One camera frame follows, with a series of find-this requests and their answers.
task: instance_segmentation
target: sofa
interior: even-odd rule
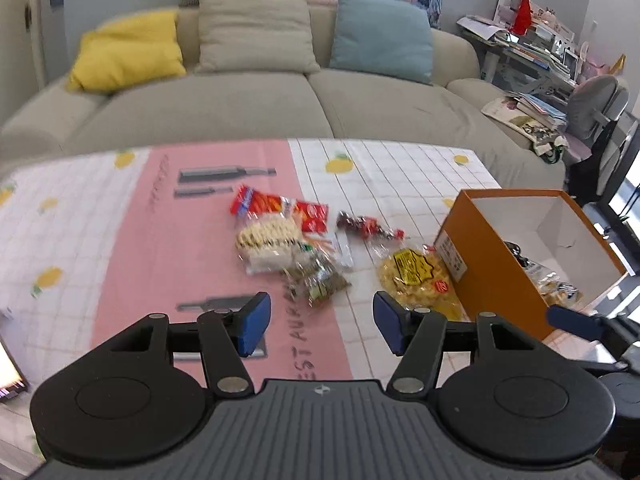
[[[474,150],[503,187],[561,189],[548,165],[479,111],[502,91],[479,80],[463,38],[433,31],[433,85],[328,68],[337,0],[307,0],[322,70],[196,74],[198,9],[179,9],[188,75],[113,96],[71,93],[53,82],[0,131],[0,172],[34,161],[176,142],[286,137],[388,139]]]

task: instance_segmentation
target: screen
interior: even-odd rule
[[[9,357],[4,341],[0,338],[0,400],[13,397],[26,387],[26,381]]]
[[[564,65],[569,69],[572,81],[575,81],[575,78],[578,76],[577,73],[575,73],[578,69],[578,58],[572,56],[568,50],[564,51]]]

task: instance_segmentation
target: orange box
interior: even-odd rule
[[[626,275],[625,267],[565,193],[543,189],[462,190],[436,239],[467,315],[495,312],[544,340],[547,305],[503,241],[582,293],[584,311]]]

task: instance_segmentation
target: grid pattern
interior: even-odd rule
[[[302,193],[306,200],[330,206],[331,223],[340,210],[357,216],[383,219],[389,227],[406,232],[408,243],[433,243],[440,225],[461,189],[500,187],[471,150],[376,140],[290,140]],[[341,154],[354,162],[349,173],[331,174],[329,160]],[[466,164],[457,164],[465,155]],[[393,355],[376,324],[371,298],[380,290],[376,255],[363,241],[350,238],[354,269],[351,287],[334,296],[334,309],[355,379],[390,379],[400,358]],[[566,333],[548,345],[565,357],[580,358],[593,345]],[[598,357],[608,360],[604,349]],[[468,352],[448,352],[438,383],[469,364]]]
[[[12,353],[33,389],[89,349],[116,232],[147,155],[131,151],[121,168],[117,153],[60,160],[0,185],[15,188],[0,208],[0,309],[15,318],[3,330],[24,342]],[[56,286],[44,281],[34,292],[51,267],[62,271]],[[29,402],[23,394],[0,405],[0,440],[33,452]]]
[[[497,182],[470,150],[399,142],[290,140],[292,158],[307,200],[330,205],[330,222],[340,210],[383,219],[403,229],[410,242],[433,242],[460,189],[497,188]],[[148,150],[105,153],[61,160],[19,171],[11,196],[0,206],[0,310],[10,308],[9,330],[24,330],[22,352],[12,348],[34,386],[88,351],[116,233],[129,206]],[[339,155],[352,171],[327,173]],[[456,155],[467,161],[459,165]],[[398,364],[372,317],[371,298],[380,288],[375,254],[351,239],[352,287],[334,298],[334,308],[354,378],[386,384]],[[45,269],[62,270],[56,286],[33,286]],[[549,346],[567,357],[582,357],[593,346],[567,334]],[[598,358],[610,360],[602,349]],[[450,352],[440,372],[443,382],[468,365],[469,355]],[[30,396],[0,405],[0,461],[15,463],[17,449],[34,453],[28,417]]]

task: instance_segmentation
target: pink stripe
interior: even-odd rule
[[[351,379],[332,308],[292,308],[282,296],[278,276],[245,274],[235,248],[235,219],[228,212],[233,195],[174,198],[181,169],[216,166],[277,170],[276,176],[245,177],[214,184],[217,187],[237,189],[244,182],[265,192],[302,197],[285,140],[152,150],[118,233],[98,304],[92,345],[151,312],[164,312],[171,322],[193,321],[196,314],[177,312],[176,305],[263,290],[272,299],[266,335],[268,357],[245,361],[256,387],[269,377]],[[204,384],[199,363],[180,363],[178,367]]]

